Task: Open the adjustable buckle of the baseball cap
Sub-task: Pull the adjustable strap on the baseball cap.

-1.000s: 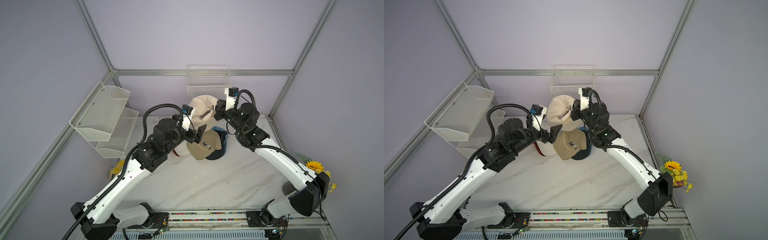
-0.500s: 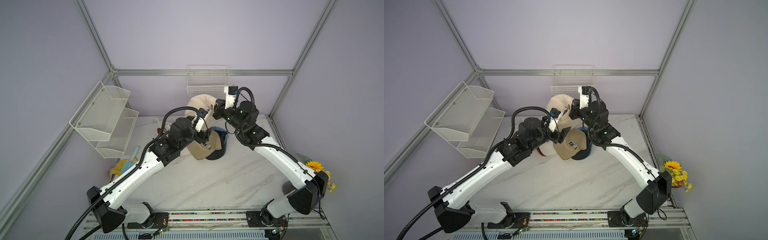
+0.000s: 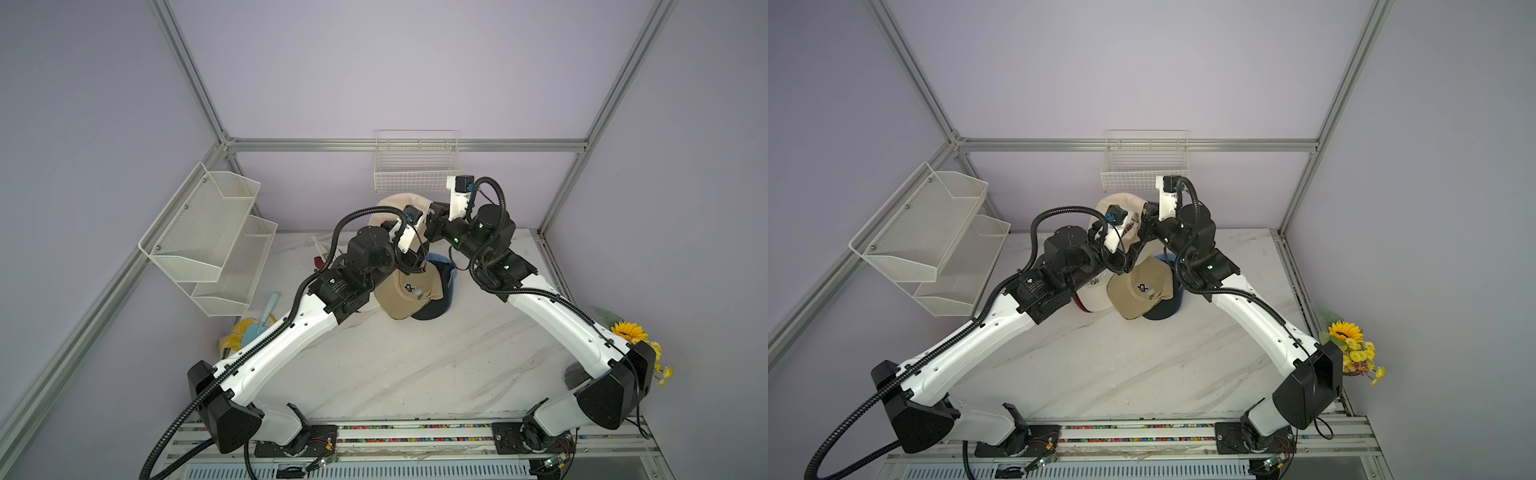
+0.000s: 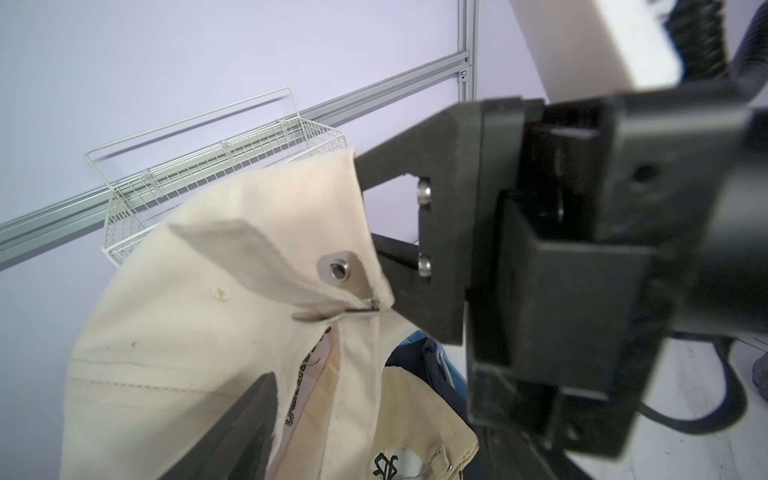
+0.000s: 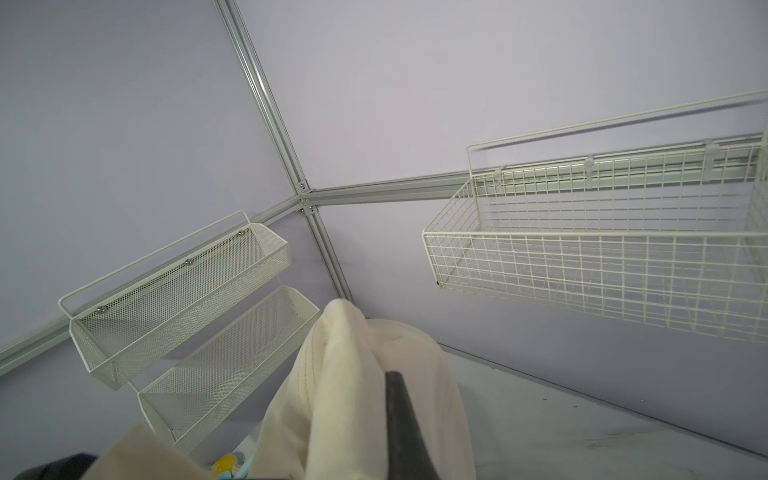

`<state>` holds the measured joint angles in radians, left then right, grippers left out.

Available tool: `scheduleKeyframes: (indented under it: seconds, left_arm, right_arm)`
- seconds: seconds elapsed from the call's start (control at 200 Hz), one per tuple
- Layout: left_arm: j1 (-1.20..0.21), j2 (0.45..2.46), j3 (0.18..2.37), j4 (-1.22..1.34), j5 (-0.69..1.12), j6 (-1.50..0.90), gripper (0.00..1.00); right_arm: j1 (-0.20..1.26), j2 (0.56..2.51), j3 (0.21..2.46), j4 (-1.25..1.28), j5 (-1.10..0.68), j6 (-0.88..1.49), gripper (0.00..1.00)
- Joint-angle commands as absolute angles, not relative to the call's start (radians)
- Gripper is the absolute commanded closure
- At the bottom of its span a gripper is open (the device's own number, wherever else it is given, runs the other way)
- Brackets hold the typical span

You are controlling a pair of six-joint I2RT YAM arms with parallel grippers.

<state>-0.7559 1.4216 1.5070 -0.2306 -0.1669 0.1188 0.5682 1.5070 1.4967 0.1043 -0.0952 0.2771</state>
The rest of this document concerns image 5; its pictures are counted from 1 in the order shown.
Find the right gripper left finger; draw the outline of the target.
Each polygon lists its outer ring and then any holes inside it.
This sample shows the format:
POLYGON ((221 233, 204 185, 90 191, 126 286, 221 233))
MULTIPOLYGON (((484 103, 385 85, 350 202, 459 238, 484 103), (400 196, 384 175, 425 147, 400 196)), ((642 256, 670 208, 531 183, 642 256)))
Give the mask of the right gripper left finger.
POLYGON ((79 453, 27 469, 14 480, 80 480, 97 460, 96 455, 79 453))

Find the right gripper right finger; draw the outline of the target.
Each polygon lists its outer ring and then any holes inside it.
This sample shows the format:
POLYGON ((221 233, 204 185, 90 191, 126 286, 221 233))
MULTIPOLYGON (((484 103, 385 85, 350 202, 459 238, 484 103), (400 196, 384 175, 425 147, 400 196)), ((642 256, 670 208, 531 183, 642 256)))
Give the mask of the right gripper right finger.
POLYGON ((385 373, 389 480, 439 479, 418 424, 405 379, 400 372, 385 373))

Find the yellow object behind arm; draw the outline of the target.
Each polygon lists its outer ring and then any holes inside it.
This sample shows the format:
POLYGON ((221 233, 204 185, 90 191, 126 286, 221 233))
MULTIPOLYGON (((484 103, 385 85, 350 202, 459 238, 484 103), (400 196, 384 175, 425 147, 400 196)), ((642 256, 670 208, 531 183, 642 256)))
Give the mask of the yellow object behind arm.
POLYGON ((234 479, 241 467, 241 461, 235 454, 227 454, 210 466, 210 472, 216 479, 234 479))

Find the beige baseball cap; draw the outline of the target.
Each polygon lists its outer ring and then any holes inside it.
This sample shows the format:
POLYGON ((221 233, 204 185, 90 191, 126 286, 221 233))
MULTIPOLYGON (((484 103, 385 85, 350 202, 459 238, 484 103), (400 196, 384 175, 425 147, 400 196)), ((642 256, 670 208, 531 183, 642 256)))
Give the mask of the beige baseball cap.
POLYGON ((402 376, 427 457, 442 479, 476 476, 457 383, 442 349, 401 322, 331 301, 261 423, 253 479, 384 479, 386 376, 402 376))

